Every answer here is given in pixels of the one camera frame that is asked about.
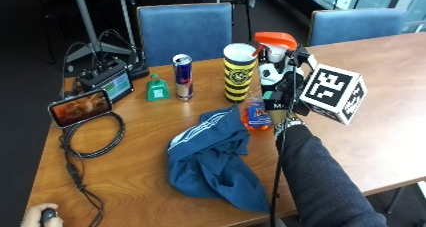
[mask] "small orange object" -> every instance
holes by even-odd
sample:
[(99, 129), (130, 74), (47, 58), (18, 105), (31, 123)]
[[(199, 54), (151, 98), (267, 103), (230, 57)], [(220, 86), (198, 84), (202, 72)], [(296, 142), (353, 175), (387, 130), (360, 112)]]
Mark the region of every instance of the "small orange object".
[(254, 34), (254, 41), (259, 43), (255, 52), (251, 54), (256, 56), (264, 45), (272, 45), (283, 49), (295, 50), (296, 42), (291, 35), (280, 32), (256, 32)]

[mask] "wooden table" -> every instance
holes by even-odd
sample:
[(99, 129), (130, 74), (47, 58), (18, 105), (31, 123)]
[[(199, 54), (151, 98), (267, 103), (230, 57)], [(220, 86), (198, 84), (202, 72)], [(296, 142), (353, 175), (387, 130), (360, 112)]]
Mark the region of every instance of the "wooden table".
[[(364, 195), (426, 178), (421, 143), (426, 115), (426, 33), (353, 41), (308, 48), (319, 63), (363, 75), (368, 93), (348, 126), (310, 114), (304, 117)], [(151, 68), (174, 93), (171, 66)], [(115, 105), (126, 132), (103, 156), (83, 160), (83, 183), (105, 201), (101, 226), (247, 226), (267, 214), (234, 208), (224, 200), (184, 197), (168, 184), (166, 145), (199, 114), (230, 106), (223, 97), (222, 61), (192, 63), (194, 97), (144, 101), (147, 78), (134, 81), (134, 93)], [(115, 122), (101, 118), (74, 135), (73, 148), (90, 152), (115, 134)], [(251, 131), (243, 160), (258, 175), (270, 199), (276, 151), (271, 131)], [(66, 226), (86, 226), (95, 209), (78, 193), (65, 171), (58, 147), (59, 130), (51, 125), (27, 206), (59, 205)], [(295, 214), (284, 179), (279, 184), (276, 215)]]

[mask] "microphone stand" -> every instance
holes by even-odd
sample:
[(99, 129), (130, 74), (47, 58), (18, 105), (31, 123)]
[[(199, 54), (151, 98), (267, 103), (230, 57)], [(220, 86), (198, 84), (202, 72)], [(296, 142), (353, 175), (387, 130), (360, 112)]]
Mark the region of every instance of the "microphone stand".
[[(102, 49), (103, 52), (130, 55), (131, 51), (129, 49), (121, 48), (118, 46), (114, 46), (114, 45), (110, 45), (106, 43), (99, 43), (98, 45), (95, 44), (97, 38), (95, 38), (94, 28), (93, 28), (91, 19), (90, 19), (87, 7), (85, 4), (85, 0), (75, 0), (75, 2), (78, 5), (78, 10), (79, 10), (85, 30), (86, 30), (87, 36), (89, 36), (89, 41), (90, 41), (89, 47), (94, 50), (95, 53), (99, 52), (99, 50)], [(91, 54), (91, 52), (87, 50), (87, 48), (86, 47), (79, 48), (74, 53), (71, 53), (67, 56), (66, 63), (82, 58), (87, 54)]]

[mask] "black and white marker cube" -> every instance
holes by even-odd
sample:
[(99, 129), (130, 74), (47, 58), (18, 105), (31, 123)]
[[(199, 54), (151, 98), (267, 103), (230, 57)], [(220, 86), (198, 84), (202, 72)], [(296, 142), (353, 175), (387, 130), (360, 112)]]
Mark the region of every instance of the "black and white marker cube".
[(347, 125), (365, 93), (359, 73), (318, 64), (299, 99), (312, 112)]

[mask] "crumpled fabric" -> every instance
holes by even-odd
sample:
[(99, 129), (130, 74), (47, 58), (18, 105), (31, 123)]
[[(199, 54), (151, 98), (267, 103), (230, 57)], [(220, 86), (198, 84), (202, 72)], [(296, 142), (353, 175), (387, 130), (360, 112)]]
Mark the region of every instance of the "crumpled fabric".
[(239, 157), (248, 138), (236, 105), (203, 113), (168, 143), (168, 181), (186, 196), (224, 198), (243, 210), (268, 212), (262, 183)]

